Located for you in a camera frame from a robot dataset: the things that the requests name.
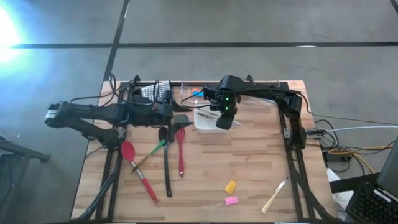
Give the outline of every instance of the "red spoon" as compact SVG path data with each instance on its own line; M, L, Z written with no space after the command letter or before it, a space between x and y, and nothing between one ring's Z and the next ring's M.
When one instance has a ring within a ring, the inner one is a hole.
M178 169L180 171L180 177L184 176L184 160L182 158L182 143L184 142L184 137L185 137L185 128L179 129L175 133L175 138L178 141L178 145L180 148L180 159L179 159L179 164L178 164Z
M134 157L136 156L136 150L134 149L134 146L128 141L124 141L121 145L121 150L122 150L122 155L125 160L128 160L132 167L134 168L136 164L134 163ZM147 189L150 197L152 200L157 203L158 199L156 197L156 194L152 187L150 187L149 182L147 179L145 179L144 175L141 173L139 169L137 169L137 174L138 177L141 179L142 183L144 184L145 188Z

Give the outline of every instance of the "keyboard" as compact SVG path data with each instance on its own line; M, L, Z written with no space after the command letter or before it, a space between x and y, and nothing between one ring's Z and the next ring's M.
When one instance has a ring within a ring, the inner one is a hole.
M362 183L346 212L361 223L398 224L398 202L369 183Z

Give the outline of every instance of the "concrete floor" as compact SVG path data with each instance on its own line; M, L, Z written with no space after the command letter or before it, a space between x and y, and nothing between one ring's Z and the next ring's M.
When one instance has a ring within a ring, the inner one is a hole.
M111 43L122 0L0 1L20 43ZM388 0L132 1L121 42L398 41ZM68 220L87 141L44 124L47 105L100 92L109 49L11 50L0 62L0 133L51 153L32 161L6 223ZM305 80L316 114L396 123L397 47L267 49L120 49L113 73L146 80L252 74L257 80ZM336 128L375 125L329 119ZM339 132L346 146L385 145L395 129ZM387 152L365 159L380 170ZM344 164L331 164L343 169ZM361 175L357 164L342 178Z

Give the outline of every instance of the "black spoon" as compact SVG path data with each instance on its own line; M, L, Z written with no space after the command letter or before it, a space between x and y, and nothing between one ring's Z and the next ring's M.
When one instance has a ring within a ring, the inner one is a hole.
M164 179L166 181L166 194L167 197L172 197L172 187L170 185L170 176L169 176L169 160L168 160L168 154L167 154L167 146L169 145L168 141L168 130L166 127L161 127L159 129L159 142L162 140L166 141L166 143L163 145L164 147Z

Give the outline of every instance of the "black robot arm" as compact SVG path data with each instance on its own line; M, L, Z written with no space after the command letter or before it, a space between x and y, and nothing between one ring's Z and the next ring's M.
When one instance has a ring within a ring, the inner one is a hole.
M107 121L115 127L125 127L128 124L145 127L167 125L172 131L178 131L192 124L187 119L173 120L175 106L169 99L170 94L165 94L165 96L162 102L153 104L149 98L141 96L134 97L135 104L113 103L106 106L79 105L62 101L49 106L45 123L52 128L72 128L81 132L84 137L94 137L101 144L113 149L120 144L122 133L114 128L97 127L83 119ZM174 140L172 134L170 134L170 141Z
M301 125L302 98L299 91L287 90L265 83L245 82L239 77L225 76L218 86L203 87L203 96L210 100L210 109L220 111L216 125L222 129L230 129L240 103L241 95L273 100L283 114L290 119L290 146L292 149L304 149L307 134Z

